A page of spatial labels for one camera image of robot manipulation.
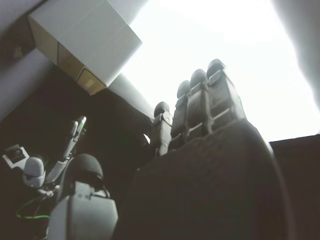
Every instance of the bright white background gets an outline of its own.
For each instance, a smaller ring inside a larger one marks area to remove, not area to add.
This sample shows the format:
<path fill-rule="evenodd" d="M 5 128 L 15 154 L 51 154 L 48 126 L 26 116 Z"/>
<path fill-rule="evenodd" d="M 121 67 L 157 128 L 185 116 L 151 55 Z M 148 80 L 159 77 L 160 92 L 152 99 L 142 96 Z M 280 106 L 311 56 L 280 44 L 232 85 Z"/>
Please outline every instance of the bright white background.
<path fill-rule="evenodd" d="M 314 135 L 320 115 L 269 0 L 149 0 L 131 25 L 143 45 L 123 73 L 174 113 L 180 83 L 220 59 L 267 141 Z"/>

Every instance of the white box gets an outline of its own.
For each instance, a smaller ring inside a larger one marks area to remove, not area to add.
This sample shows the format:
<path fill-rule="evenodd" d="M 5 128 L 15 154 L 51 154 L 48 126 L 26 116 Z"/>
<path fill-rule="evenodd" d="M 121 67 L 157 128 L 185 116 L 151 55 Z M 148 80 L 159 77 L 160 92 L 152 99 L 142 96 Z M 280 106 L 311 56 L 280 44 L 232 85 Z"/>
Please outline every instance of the white box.
<path fill-rule="evenodd" d="M 125 9 L 124 0 L 112 4 Z M 128 25 L 138 9 L 123 13 L 126 22 L 112 4 L 49 0 L 29 15 L 36 47 L 92 95 L 113 82 L 142 44 Z"/>

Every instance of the back of robotic hand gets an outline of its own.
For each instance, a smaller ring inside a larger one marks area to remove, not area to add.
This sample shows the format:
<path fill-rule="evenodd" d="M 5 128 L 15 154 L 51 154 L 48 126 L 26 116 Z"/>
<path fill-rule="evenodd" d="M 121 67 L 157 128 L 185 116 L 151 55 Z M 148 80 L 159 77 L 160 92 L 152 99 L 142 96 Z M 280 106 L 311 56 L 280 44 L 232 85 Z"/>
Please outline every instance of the back of robotic hand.
<path fill-rule="evenodd" d="M 137 172 L 112 239 L 295 239 L 279 165 L 224 69 L 213 60 L 180 85 L 173 121 L 156 108 L 156 158 Z"/>

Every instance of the wire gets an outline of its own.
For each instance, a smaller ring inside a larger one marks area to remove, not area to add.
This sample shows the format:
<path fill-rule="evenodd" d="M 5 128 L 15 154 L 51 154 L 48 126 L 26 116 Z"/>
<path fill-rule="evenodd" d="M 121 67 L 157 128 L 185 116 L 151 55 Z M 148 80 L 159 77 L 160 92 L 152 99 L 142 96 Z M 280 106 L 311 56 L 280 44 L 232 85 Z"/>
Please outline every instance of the wire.
<path fill-rule="evenodd" d="M 18 219 L 49 219 L 50 216 L 48 215 L 39 215 L 39 216 L 22 216 L 20 215 L 20 211 L 25 208 L 26 206 L 32 204 L 35 201 L 35 199 L 32 199 L 28 201 L 27 203 L 23 204 L 17 211 L 16 211 L 16 217 Z"/>

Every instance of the green cable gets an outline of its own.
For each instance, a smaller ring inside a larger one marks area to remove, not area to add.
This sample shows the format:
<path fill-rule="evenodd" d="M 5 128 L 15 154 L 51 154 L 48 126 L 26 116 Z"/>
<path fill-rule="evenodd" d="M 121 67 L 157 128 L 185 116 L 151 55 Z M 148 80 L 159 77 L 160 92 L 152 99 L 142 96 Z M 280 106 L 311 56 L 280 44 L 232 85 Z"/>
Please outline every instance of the green cable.
<path fill-rule="evenodd" d="M 18 219 L 49 219 L 50 217 L 48 215 L 39 215 L 39 216 L 21 216 L 19 212 L 29 204 L 32 204 L 35 200 L 30 200 L 27 203 L 23 204 L 17 211 L 16 211 L 16 217 Z"/>

